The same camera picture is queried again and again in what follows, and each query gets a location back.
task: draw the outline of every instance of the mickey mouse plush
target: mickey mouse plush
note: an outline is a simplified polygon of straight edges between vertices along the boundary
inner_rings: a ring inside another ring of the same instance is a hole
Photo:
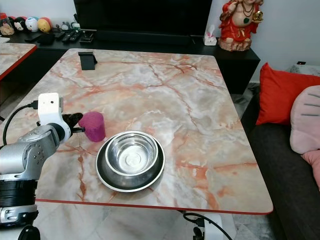
[[[14,29],[16,29],[15,28],[15,17],[14,16],[8,16],[8,19],[9,19],[9,21],[10,21],[10,24],[11,24],[11,26],[14,28]]]
[[[14,26],[18,31],[27,31],[26,19],[25,16],[19,16],[14,20]]]

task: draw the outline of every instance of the figurine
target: figurine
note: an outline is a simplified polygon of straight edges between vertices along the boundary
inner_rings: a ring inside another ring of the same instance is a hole
[[[19,16],[14,20],[14,26],[15,29],[17,29],[18,31],[26,31],[27,27],[26,27],[26,17],[25,16]]]
[[[5,13],[0,13],[0,33],[4,36],[10,36],[15,33],[10,17]]]
[[[35,17],[35,16],[28,17],[25,20],[25,25],[26,25],[26,28],[28,30],[30,30],[31,32],[37,32],[39,30],[39,28],[38,28],[38,18]]]
[[[215,46],[217,44],[217,39],[214,36],[215,25],[210,25],[209,29],[204,34],[204,45]]]
[[[251,46],[251,33],[256,33],[263,13],[259,6],[264,0],[230,0],[223,5],[220,47],[227,51],[245,51]]]
[[[41,32],[48,33],[51,30],[51,21],[47,17],[42,17],[38,20],[38,28]]]
[[[60,28],[59,24],[56,24],[55,27],[53,27],[51,30],[54,33],[60,33],[61,32],[61,28]]]
[[[64,30],[64,31],[68,31],[70,29],[70,24],[68,21],[66,22],[62,22],[62,25],[61,25],[61,29]]]

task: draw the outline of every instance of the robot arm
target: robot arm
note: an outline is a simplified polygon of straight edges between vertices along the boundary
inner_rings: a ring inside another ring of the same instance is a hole
[[[69,121],[67,115],[67,123],[62,110],[62,99],[57,93],[41,94],[38,98],[41,126],[21,136],[16,143],[0,148],[0,235],[6,240],[40,239],[38,229],[32,226],[38,215],[37,181],[46,159],[70,138],[71,128],[82,117],[76,113],[75,120]],[[77,128],[74,132],[83,131]]]

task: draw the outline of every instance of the red statue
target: red statue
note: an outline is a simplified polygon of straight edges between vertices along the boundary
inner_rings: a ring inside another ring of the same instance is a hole
[[[227,51],[245,51],[251,46],[251,33],[256,33],[263,13],[259,6],[264,0],[230,0],[223,5],[221,37],[218,44]]]

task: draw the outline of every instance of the plush toy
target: plush toy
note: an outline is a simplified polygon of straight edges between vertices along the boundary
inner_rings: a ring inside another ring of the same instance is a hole
[[[30,30],[31,32],[37,32],[39,30],[39,28],[38,28],[38,18],[35,17],[35,16],[28,17],[25,20],[25,25],[26,25],[26,28],[28,30]]]
[[[5,13],[0,13],[0,33],[4,36],[10,36],[15,33],[11,20]]]
[[[70,24],[68,21],[66,22],[62,22],[62,25],[61,25],[61,29],[64,30],[64,31],[68,31],[70,29]]]
[[[313,170],[320,189],[320,85],[310,86],[295,99],[291,109],[290,145]]]
[[[15,27],[15,17],[14,16],[8,16],[8,19],[9,19],[9,21],[10,21],[10,24],[11,24],[11,26],[14,28],[14,29],[16,29],[16,27]]]
[[[18,31],[26,31],[27,27],[26,27],[26,17],[25,16],[19,16],[14,20],[14,26],[15,29],[17,29]]]
[[[42,17],[38,20],[38,28],[41,32],[48,33],[52,28],[52,24],[49,18]]]

